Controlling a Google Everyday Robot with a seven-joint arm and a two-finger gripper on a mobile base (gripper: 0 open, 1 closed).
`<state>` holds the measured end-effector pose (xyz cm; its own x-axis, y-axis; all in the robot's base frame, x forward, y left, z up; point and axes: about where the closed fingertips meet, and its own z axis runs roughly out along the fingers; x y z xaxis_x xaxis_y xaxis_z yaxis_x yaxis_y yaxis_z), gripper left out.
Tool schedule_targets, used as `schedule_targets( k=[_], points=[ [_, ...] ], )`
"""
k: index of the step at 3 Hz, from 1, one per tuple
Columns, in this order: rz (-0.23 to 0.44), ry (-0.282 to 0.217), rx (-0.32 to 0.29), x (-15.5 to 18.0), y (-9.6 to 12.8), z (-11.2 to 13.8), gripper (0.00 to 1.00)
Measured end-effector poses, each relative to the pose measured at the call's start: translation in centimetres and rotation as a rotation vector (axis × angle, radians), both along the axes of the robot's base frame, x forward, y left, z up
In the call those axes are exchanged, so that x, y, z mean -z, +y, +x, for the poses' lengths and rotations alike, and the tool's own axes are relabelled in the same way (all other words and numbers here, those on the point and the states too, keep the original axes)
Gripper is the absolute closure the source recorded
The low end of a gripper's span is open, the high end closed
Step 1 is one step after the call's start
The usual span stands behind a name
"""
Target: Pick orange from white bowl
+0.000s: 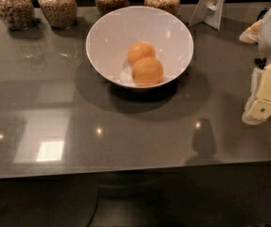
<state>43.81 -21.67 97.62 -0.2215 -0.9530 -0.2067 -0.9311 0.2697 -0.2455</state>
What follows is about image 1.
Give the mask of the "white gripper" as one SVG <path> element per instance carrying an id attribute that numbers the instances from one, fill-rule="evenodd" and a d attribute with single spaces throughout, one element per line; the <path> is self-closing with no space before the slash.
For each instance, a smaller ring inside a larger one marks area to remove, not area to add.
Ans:
<path id="1" fill-rule="evenodd" d="M 258 42 L 259 52 L 271 59 L 271 8 L 262 19 L 243 31 L 239 40 L 246 44 Z M 254 69 L 250 93 L 251 96 L 244 107 L 243 122 L 258 125 L 271 116 L 271 63 L 263 69 Z"/>

